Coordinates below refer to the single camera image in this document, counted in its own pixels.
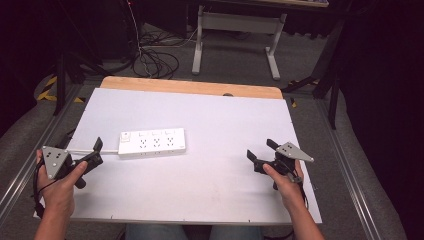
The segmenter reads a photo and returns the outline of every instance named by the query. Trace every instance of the metal rail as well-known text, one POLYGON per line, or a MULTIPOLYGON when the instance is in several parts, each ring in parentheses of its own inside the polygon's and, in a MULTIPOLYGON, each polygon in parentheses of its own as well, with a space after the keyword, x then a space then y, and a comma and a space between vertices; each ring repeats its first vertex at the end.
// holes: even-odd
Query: metal rail
POLYGON ((3 223, 6 221, 7 216, 21 195, 23 189, 28 183, 29 179, 32 176, 34 166, 35 166, 35 151, 40 149, 43 145, 46 145, 49 140, 51 140, 52 135, 55 130, 61 123, 64 115, 66 114, 69 106, 72 104, 72 100, 75 99, 81 85, 72 84, 69 89, 69 93, 66 97, 66 104, 63 107, 62 111, 57 116, 53 116, 50 122, 48 123, 46 129, 38 140, 37 144, 34 146, 34 149, 29 154, 27 160, 23 164, 22 168, 19 170, 18 174, 15 176, 13 181, 10 183, 9 188, 4 194, 3 198, 0 201, 0 228, 3 223))
POLYGON ((356 180, 355 174, 352 171, 349 160, 344 153, 344 150, 340 144, 339 136, 337 131, 333 130, 330 123, 327 120, 328 111, 326 109, 323 100, 316 101, 320 115, 325 122, 327 132, 330 134, 332 144, 336 150, 336 158, 339 163, 340 170, 343 174, 343 178, 346 182, 347 188, 349 189, 350 196, 352 197, 353 204, 355 205, 356 211, 358 212, 359 219, 361 220, 362 226, 367 235, 367 239, 382 239, 374 219, 371 215, 367 201, 362 191, 361 186, 356 180))

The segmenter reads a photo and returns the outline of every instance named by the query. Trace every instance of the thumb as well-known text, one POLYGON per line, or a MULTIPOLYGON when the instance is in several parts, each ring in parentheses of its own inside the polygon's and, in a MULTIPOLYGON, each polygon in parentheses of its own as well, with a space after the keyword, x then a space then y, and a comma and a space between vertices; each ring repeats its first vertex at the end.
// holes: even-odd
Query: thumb
POLYGON ((41 156, 43 156, 43 152, 41 151, 41 149, 37 149, 36 155, 37 155, 37 163, 39 163, 41 161, 41 156))
POLYGON ((270 176, 277 184, 280 183, 283 180, 283 176, 281 176, 277 171, 275 171, 274 168, 269 166, 268 164, 263 165, 263 169, 270 176))
POLYGON ((88 163, 86 161, 80 162, 74 170, 72 170, 71 173, 68 174, 63 180, 70 184, 71 186, 74 185, 77 180, 84 174, 85 169, 87 169, 88 163))

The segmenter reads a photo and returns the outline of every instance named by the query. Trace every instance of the person's left hand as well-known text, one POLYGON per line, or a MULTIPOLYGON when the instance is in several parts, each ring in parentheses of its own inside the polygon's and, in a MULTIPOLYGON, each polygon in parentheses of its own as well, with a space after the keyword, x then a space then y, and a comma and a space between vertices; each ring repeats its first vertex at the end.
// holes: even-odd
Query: person's left hand
MULTIPOLYGON (((37 163, 40 161, 41 156, 42 151, 37 150, 37 163)), ((82 161, 68 176, 41 191, 46 211, 63 215, 64 217, 70 217, 72 215, 75 208, 74 184, 82 176, 86 168, 87 162, 82 161)), ((53 181, 47 177, 46 166, 43 165, 38 172, 38 189, 47 186, 53 181)))

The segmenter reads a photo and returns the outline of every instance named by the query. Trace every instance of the jeans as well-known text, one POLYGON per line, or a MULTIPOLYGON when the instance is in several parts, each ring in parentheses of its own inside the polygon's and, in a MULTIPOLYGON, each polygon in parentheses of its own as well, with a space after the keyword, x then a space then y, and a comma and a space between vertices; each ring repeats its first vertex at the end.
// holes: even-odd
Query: jeans
MULTIPOLYGON (((181 225, 127 224, 126 240, 188 240, 181 225)), ((256 226, 213 226, 209 240, 262 240, 256 226)))

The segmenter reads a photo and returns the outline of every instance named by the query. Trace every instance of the table leg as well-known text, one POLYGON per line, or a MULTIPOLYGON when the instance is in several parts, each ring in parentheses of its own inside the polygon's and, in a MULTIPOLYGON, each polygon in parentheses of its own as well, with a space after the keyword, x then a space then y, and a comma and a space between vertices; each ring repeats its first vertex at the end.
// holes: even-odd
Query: table leg
POLYGON ((65 54, 60 54, 59 58, 57 59, 57 102, 56 102, 56 109, 53 113, 54 116, 57 116, 62 110, 63 106, 65 106, 65 99, 66 99, 66 86, 65 86, 65 77, 66 77, 66 67, 65 67, 65 54))
POLYGON ((330 121, 331 128, 336 130, 336 109, 337 100, 339 96, 340 78, 336 76, 333 87, 331 89, 330 109, 328 110, 328 120, 330 121))
POLYGON ((271 69, 272 78, 274 80, 280 80, 280 73, 278 72, 277 63, 275 62, 274 52, 277 48, 278 41, 280 40, 281 32, 283 31, 284 23, 286 21, 287 14, 281 14, 280 21, 275 29, 274 38, 272 39, 271 47, 266 47, 265 52, 268 58, 268 64, 271 69))
POLYGON ((204 6, 199 6, 199 11, 197 16, 197 40, 196 40, 196 49, 194 51, 193 68, 191 70, 191 72, 194 75, 198 75, 200 73, 200 63, 202 62, 203 8, 204 6))

